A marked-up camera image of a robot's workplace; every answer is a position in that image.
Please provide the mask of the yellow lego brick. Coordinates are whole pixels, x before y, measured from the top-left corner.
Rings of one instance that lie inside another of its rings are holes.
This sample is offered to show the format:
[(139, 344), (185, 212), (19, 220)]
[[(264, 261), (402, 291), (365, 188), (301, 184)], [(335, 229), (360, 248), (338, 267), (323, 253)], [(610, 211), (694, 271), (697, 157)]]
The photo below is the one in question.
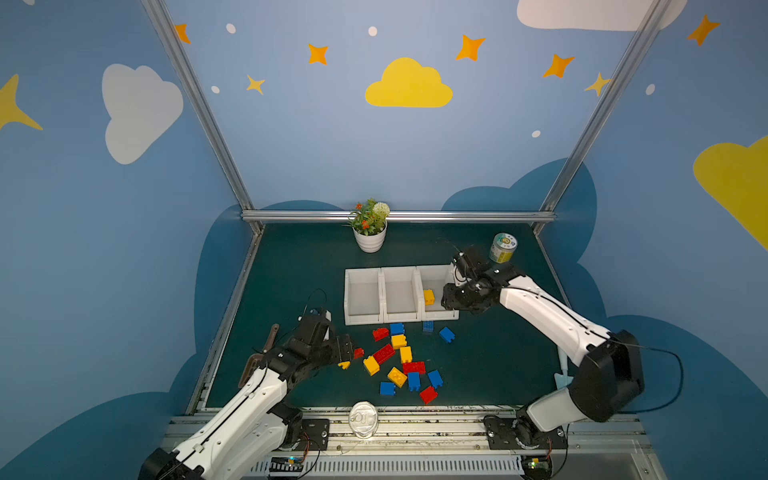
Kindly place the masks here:
[(435, 303), (435, 295), (431, 289), (423, 291), (424, 303), (426, 306), (433, 305)]

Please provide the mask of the blue lego brick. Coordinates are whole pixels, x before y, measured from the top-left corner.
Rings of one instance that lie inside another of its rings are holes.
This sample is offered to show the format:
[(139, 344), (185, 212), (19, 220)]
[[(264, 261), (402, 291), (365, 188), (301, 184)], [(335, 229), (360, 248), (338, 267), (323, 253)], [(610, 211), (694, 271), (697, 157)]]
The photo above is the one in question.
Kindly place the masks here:
[(452, 343), (456, 338), (454, 332), (450, 330), (448, 327), (442, 328), (439, 331), (439, 336), (444, 342), (448, 344)]

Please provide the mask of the long red lego brick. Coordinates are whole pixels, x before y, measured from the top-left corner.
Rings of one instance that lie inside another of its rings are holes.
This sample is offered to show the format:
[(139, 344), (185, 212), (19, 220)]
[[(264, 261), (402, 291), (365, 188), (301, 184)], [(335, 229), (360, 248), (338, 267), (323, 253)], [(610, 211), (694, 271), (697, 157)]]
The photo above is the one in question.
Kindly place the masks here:
[(373, 354), (373, 358), (379, 365), (384, 364), (396, 354), (391, 344), (386, 344)]

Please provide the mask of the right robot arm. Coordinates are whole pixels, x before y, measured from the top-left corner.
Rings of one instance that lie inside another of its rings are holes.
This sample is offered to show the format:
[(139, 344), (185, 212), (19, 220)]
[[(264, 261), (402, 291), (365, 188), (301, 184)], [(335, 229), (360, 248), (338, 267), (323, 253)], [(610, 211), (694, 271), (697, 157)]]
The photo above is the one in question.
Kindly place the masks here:
[(589, 419), (605, 422), (645, 390), (636, 338), (588, 320), (510, 264), (493, 264), (470, 247), (454, 254), (454, 280), (443, 287), (441, 305), (481, 313), (500, 305), (517, 314), (565, 352), (577, 367), (570, 384), (516, 414), (521, 441)]

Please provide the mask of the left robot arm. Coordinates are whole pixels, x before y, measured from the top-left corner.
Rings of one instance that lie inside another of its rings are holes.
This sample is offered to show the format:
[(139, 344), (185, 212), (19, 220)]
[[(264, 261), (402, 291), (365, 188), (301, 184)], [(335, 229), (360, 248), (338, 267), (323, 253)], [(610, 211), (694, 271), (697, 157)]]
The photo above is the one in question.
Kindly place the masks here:
[(265, 456), (300, 442), (301, 410), (285, 402), (320, 368), (353, 359), (325, 309), (303, 315), (292, 336), (270, 349), (244, 387), (200, 430), (173, 451), (156, 449), (140, 479), (240, 479)]

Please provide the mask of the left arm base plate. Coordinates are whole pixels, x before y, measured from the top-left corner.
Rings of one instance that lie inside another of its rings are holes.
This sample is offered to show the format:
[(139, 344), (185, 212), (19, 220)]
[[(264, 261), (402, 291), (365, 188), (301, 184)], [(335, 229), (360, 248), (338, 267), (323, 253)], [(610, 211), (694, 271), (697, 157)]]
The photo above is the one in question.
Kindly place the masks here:
[(286, 437), (280, 446), (284, 451), (326, 451), (330, 434), (330, 420), (327, 418), (302, 419), (289, 425)]

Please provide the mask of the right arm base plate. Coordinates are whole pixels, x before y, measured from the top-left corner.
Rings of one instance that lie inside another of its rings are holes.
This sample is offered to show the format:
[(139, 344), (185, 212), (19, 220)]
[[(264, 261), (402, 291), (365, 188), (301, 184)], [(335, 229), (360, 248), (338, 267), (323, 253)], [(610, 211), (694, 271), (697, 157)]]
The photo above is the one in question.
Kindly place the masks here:
[(567, 446), (563, 427), (541, 432), (526, 419), (496, 415), (486, 415), (482, 423), (491, 450), (549, 450)]

